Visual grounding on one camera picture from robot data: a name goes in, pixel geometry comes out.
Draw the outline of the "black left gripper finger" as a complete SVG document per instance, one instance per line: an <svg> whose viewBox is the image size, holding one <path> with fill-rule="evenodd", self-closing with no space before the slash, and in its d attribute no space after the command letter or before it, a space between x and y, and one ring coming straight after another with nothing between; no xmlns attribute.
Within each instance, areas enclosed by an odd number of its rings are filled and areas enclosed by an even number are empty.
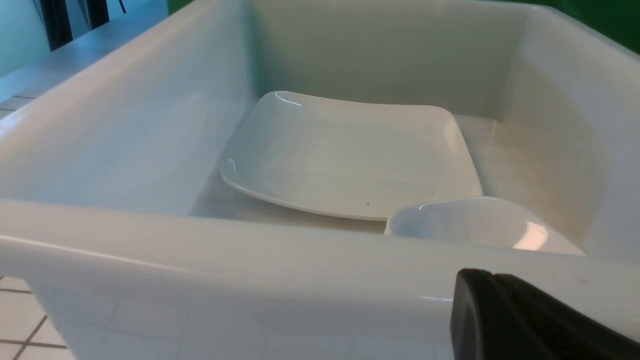
<svg viewBox="0 0 640 360"><path fill-rule="evenodd" d="M637 360L637 341L511 274L464 268L455 277L450 339L456 360Z"/></svg>

